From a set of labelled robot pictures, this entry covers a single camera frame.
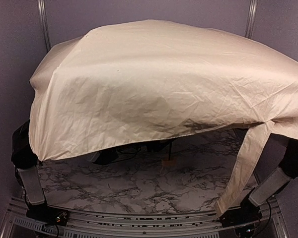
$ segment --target wrinkled cloth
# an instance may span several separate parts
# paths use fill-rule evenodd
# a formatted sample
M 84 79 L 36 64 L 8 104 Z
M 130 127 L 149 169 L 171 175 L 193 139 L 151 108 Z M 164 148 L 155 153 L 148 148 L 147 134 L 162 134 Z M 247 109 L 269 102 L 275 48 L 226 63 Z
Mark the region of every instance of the wrinkled cloth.
M 147 20 L 54 46 L 31 85 L 39 160 L 220 128 L 250 128 L 215 209 L 225 212 L 270 133 L 298 139 L 298 62 L 215 29 Z

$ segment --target gray wall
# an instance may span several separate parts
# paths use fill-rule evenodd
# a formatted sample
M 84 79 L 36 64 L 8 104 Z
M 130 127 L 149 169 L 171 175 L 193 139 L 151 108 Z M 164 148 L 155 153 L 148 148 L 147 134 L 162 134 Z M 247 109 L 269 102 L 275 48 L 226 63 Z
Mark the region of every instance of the gray wall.
M 249 0 L 46 0 L 52 45 L 102 25 L 159 19 L 245 34 Z
M 45 55 L 37 1 L 0 0 L 0 226 L 15 182 L 11 136 L 29 118 L 33 90 L 28 80 Z
M 262 42 L 298 61 L 298 0 L 259 1 L 254 40 Z M 265 178 L 282 159 L 286 138 L 272 136 L 256 172 Z M 298 178 L 277 197 L 290 238 L 298 238 Z

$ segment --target gray marble vein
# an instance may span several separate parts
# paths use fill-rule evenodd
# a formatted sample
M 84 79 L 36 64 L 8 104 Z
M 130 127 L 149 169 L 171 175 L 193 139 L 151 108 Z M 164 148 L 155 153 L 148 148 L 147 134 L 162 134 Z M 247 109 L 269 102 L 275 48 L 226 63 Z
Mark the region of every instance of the gray marble vein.
M 213 210 L 233 169 L 240 144 L 231 130 L 175 140 L 176 166 L 162 167 L 166 148 L 107 166 L 87 158 L 46 161 L 39 168 L 50 204 L 109 213 L 168 214 Z M 256 185 L 249 180 L 241 199 Z

